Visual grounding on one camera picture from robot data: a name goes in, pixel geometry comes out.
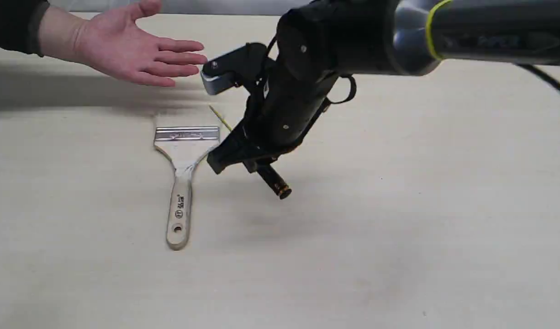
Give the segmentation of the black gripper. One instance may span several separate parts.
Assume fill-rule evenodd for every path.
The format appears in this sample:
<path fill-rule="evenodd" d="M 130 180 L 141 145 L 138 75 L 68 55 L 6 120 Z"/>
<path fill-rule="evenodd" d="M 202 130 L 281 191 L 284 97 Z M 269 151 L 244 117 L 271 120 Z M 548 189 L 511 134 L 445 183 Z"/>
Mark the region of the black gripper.
<path fill-rule="evenodd" d="M 310 82 L 296 79 L 285 69 L 272 70 L 263 88 L 249 96 L 238 122 L 245 137 L 267 156 L 278 159 L 292 152 L 327 104 L 338 77 L 332 73 Z M 248 173 L 256 173 L 260 160 L 247 159 L 243 165 Z"/>

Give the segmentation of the person's open bare hand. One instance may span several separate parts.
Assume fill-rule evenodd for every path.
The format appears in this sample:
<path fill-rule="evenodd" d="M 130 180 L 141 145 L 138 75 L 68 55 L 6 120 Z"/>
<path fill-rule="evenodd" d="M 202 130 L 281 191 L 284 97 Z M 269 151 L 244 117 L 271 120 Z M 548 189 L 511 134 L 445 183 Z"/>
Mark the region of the person's open bare hand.
<path fill-rule="evenodd" d="M 161 6 L 160 0 L 141 0 L 94 16 L 78 29 L 76 59 L 115 79 L 152 87 L 173 87 L 175 78 L 198 74 L 207 62 L 203 44 L 138 27 L 138 20 L 157 15 Z"/>

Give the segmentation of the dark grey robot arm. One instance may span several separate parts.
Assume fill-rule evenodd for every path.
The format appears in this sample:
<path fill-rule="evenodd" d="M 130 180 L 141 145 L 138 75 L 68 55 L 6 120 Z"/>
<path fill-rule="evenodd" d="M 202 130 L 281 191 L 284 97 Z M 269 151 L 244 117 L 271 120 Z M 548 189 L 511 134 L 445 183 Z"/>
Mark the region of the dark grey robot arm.
<path fill-rule="evenodd" d="M 314 0 L 277 22 L 270 44 L 209 61 L 205 90 L 249 92 L 245 113 L 207 157 L 216 173 L 268 169 L 297 148 L 339 78 L 424 76 L 446 59 L 560 66 L 560 0 Z"/>

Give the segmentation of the forearm in black sleeve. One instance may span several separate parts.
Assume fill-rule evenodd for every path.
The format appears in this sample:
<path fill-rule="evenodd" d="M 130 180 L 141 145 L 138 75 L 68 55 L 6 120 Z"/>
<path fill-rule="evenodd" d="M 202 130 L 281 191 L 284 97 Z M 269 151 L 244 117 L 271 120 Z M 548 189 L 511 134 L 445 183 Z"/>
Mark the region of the forearm in black sleeve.
<path fill-rule="evenodd" d="M 85 23 L 48 0 L 0 0 L 0 48 L 79 63 Z"/>

